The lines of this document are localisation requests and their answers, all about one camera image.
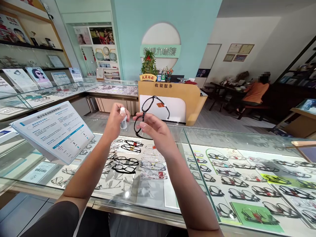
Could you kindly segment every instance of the forearm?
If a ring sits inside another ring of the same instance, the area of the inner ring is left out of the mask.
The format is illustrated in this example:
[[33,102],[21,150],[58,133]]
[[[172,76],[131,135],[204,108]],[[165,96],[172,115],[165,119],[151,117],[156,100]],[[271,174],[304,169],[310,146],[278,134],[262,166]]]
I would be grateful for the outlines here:
[[187,228],[218,230],[219,224],[210,201],[193,178],[180,152],[167,157],[169,177]]
[[102,136],[91,154],[83,162],[67,185],[63,196],[89,199],[100,180],[112,141]]
[[249,85],[249,86],[244,90],[244,92],[248,92],[248,91],[251,89],[252,85],[253,85],[253,84]]

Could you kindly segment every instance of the sleeve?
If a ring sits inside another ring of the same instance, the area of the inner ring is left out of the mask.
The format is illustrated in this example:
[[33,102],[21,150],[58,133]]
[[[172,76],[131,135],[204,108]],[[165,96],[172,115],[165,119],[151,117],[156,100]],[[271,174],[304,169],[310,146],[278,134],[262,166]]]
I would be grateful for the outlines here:
[[70,201],[54,204],[21,237],[72,237],[79,222],[79,209]]
[[244,92],[248,92],[248,91],[252,88],[253,84],[249,85],[249,86],[244,90]]
[[267,90],[269,89],[269,84],[267,83],[267,86],[263,89],[263,91],[264,91],[264,93],[263,94],[265,94],[266,92],[267,92]]

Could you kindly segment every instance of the spray bottle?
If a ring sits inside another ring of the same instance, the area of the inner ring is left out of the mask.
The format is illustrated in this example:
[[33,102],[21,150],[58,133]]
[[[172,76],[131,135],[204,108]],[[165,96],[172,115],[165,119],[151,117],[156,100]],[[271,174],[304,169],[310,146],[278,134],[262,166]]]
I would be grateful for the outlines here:
[[[122,107],[120,109],[120,114],[125,114],[125,108]],[[127,115],[125,115],[125,118],[123,119],[123,121],[121,122],[121,129],[126,129],[127,128],[127,122],[126,122],[126,119],[127,119]]]

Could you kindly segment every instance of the ceiling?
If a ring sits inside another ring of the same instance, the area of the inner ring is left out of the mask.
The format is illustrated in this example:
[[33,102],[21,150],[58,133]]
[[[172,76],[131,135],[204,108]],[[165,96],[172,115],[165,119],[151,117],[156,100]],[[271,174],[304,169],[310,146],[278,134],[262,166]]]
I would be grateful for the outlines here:
[[283,16],[315,3],[316,0],[223,0],[217,17]]

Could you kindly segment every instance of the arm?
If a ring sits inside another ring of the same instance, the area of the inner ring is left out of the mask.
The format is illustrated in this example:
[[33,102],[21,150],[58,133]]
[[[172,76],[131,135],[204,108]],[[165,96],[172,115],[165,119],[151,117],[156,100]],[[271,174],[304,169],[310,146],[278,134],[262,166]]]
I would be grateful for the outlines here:
[[248,91],[252,88],[253,84],[249,85],[249,86],[244,90],[244,92],[248,92]]
[[[79,170],[74,174],[65,191],[56,203],[61,201],[71,201],[77,205],[79,215],[82,214],[94,188],[100,180],[102,170],[109,155],[111,143],[119,136],[120,123],[125,118],[125,114],[119,114],[119,109],[121,107],[124,106],[119,103],[113,104],[103,136],[92,150],[89,157],[87,157]],[[125,111],[127,121],[129,121],[130,113],[127,109],[125,109]]]
[[263,94],[265,94],[267,92],[267,90],[269,89],[269,86],[270,86],[270,84],[268,84],[268,86],[263,89],[263,91],[264,91]]
[[[137,113],[134,120],[143,113]],[[223,236],[210,201],[193,178],[167,125],[152,114],[137,128],[148,134],[166,160],[169,177],[190,236]]]

